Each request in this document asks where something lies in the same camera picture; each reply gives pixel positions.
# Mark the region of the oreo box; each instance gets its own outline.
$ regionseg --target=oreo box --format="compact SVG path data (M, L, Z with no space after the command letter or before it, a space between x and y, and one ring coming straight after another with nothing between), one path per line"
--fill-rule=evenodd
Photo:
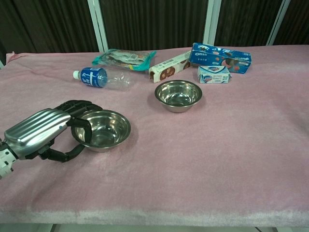
M226 66L199 66L197 76L200 83L226 84L230 80L230 72Z
M193 43L190 62L206 66L226 66L231 73L245 73L251 64L251 54L208 44Z
M174 58L168 59L162 63L152 66L149 69L149 78L154 83L162 81L175 73L190 67L189 56L191 51L183 53Z

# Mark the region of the safeguard soap box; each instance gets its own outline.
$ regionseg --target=safeguard soap box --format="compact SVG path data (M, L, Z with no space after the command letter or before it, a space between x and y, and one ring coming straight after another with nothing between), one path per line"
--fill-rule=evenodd
M208 44L194 43L190 62L206 66L223 65L231 73L245 73L251 64L251 54Z
M199 66L197 76L200 83L226 84L230 79L230 72L226 66Z

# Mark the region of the dark curtain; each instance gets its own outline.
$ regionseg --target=dark curtain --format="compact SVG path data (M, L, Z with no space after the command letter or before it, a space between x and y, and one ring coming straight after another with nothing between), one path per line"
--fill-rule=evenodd
M98 51L87 0L1 0L0 59L32 53Z
M309 1L291 0L274 45L309 44Z
M202 42L207 0L100 0L109 48L154 50Z
M222 0L216 46L266 45L281 0Z

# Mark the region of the metal bowl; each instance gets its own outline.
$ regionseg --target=metal bowl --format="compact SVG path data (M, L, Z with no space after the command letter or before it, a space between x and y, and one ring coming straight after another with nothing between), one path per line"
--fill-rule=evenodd
M202 97L202 90L196 84L184 80L166 81L155 89L156 98L174 113L190 109Z
M90 111L82 115L81 118L88 120L91 124L91 142L85 142L85 131L83 128L72 127L72 135L79 143L93 151L107 151L122 143L131 132L129 121L115 111Z

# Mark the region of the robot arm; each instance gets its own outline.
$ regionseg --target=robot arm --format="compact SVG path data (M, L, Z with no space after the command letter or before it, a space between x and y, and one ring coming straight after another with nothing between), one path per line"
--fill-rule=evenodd
M40 156L43 160L67 162L78 156L84 146L77 145L73 150L63 153L50 148L55 138L67 127L81 127L85 130L85 141L91 141L89 121L79 118L84 112L102 110L90 101L67 101L55 109L41 110L4 133L0 141L0 179L13 171L16 160L31 160Z

